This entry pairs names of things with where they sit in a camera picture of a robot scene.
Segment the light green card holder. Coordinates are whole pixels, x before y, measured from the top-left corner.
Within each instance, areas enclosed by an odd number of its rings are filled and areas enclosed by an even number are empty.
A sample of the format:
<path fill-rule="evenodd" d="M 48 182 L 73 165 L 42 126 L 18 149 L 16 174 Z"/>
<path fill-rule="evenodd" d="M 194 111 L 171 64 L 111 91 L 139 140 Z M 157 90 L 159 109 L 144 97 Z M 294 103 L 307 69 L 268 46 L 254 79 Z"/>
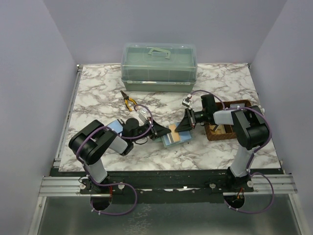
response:
<path fill-rule="evenodd" d="M 188 142 L 192 139 L 190 131 L 176 132 L 175 129 L 178 126 L 178 122 L 170 124 L 167 128 L 171 130 L 169 134 L 161 137 L 163 145 L 165 147 L 174 146 L 184 142 Z"/>

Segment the gold magnetic stripe card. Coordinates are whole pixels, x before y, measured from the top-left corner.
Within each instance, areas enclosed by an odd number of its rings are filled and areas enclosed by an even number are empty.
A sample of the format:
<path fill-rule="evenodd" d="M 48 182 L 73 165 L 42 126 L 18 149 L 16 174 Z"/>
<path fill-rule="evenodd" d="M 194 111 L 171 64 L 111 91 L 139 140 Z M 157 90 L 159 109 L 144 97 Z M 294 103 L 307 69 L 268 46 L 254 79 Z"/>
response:
<path fill-rule="evenodd" d="M 170 134 L 167 134 L 167 138 L 169 140 L 170 144 L 180 142 L 180 136 L 179 133 L 175 131 L 176 125 L 175 124 L 170 124 L 168 128 L 171 130 Z"/>

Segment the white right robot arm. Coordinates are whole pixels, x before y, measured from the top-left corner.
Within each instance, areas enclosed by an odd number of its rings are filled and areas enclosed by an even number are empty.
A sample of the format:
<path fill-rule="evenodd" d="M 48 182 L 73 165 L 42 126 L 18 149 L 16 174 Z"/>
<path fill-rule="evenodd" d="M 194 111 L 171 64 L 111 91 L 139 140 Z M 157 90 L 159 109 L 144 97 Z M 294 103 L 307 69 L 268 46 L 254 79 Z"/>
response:
<path fill-rule="evenodd" d="M 191 98 L 192 95 L 189 94 L 182 101 L 182 105 L 186 107 L 184 117 L 175 131 L 190 131 L 198 123 L 230 125 L 239 147 L 229 167 L 229 175 L 235 179 L 249 175 L 255 153 L 266 146 L 272 137 L 269 123 L 261 109 L 256 105 L 226 105 L 222 101 L 217 103 L 215 95 L 206 94 L 201 96 L 202 109 L 194 111 Z"/>

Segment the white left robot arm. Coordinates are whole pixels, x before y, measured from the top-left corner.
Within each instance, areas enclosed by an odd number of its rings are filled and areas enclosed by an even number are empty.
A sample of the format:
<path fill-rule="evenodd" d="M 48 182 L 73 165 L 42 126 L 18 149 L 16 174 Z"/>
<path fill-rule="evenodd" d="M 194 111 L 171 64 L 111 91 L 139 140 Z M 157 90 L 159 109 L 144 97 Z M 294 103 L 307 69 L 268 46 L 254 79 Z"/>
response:
<path fill-rule="evenodd" d="M 143 138 L 155 140 L 171 133 L 169 128 L 151 121 L 150 118 L 143 125 L 136 118 L 119 120 L 117 123 L 121 127 L 120 133 L 94 120 L 75 134 L 68 144 L 85 172 L 98 184 L 108 176 L 101 161 L 108 149 L 125 156 L 133 149 L 134 142 Z"/>

